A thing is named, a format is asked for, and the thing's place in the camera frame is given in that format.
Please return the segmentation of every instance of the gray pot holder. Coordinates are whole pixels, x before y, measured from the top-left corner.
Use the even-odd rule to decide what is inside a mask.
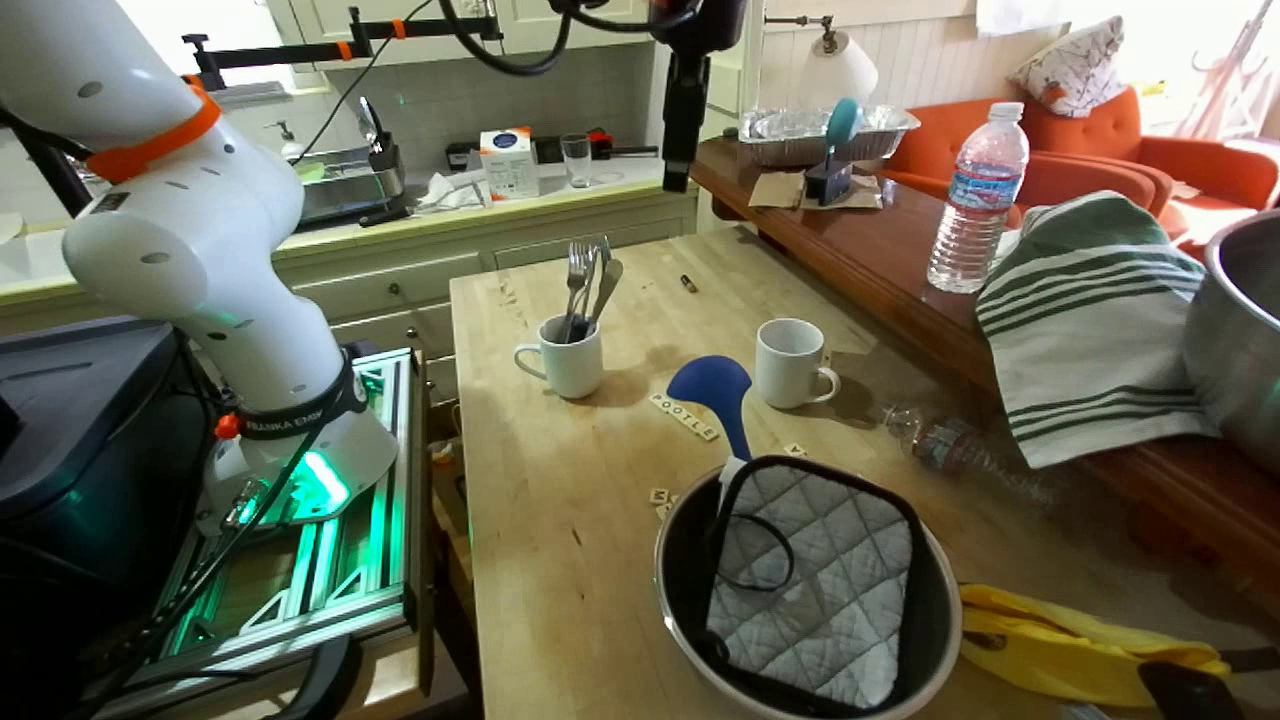
[[[759,456],[703,539],[703,656],[753,696],[859,717],[911,693],[914,511],[855,474]]]

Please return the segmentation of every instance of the wooden table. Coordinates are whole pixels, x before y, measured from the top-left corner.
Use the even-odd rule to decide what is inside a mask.
[[[922,278],[943,203],[897,189],[897,203],[882,211],[759,211],[749,206],[759,167],[767,167],[767,153],[706,139],[691,181],[724,211],[756,225],[824,277],[833,292],[847,296],[919,368],[996,414],[1001,389],[973,296],[947,296]],[[1230,442],[1203,437],[1094,453],[1080,469],[1136,507],[1130,532],[1142,549],[1195,556],[1280,616],[1280,474],[1261,473]]]
[[[686,496],[726,442],[691,437],[653,395],[691,354],[724,350],[753,368],[753,332],[778,313],[827,332],[842,389],[814,412],[772,412],[749,392],[745,420],[759,456],[804,453],[906,496],[959,580],[1219,648],[1275,634],[1264,616],[1203,586],[1195,568],[1146,562],[1123,536],[1121,504],[1094,484],[1069,484],[1055,511],[1040,516],[1005,489],[914,469],[874,425],[874,404],[947,395],[767,242],[712,232],[637,242],[618,261],[628,277],[600,329],[607,375],[581,404],[546,395],[513,364],[513,343],[563,307],[563,262],[450,278],[489,720],[745,717],[666,640],[653,561],[656,496]],[[1280,708],[1271,680],[1230,689]],[[1055,717],[1055,705],[954,664],[922,717],[1022,720]]]

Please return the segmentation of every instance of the white mug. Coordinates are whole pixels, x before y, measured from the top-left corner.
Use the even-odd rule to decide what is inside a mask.
[[[554,395],[591,395],[605,378],[600,332],[559,343],[559,314],[545,319],[536,343],[514,343],[513,361],[521,372],[540,375]]]
[[[824,404],[840,375],[824,364],[824,332],[801,314],[756,329],[756,392],[767,406]]]

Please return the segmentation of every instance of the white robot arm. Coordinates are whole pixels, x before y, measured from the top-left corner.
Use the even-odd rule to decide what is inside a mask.
[[[292,167],[176,80],[117,0],[5,0],[0,27],[0,104],[90,147],[110,181],[62,232],[70,277],[121,313],[176,323],[210,361],[243,412],[253,484],[311,439],[335,489],[292,520],[341,511],[397,442],[360,406],[325,313],[270,272],[303,200]]]

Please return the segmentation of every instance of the green striped towel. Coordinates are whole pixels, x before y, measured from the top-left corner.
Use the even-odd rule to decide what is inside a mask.
[[[1155,437],[1210,437],[1181,364],[1203,269],[1117,193],[1032,211],[977,319],[1032,469]]]

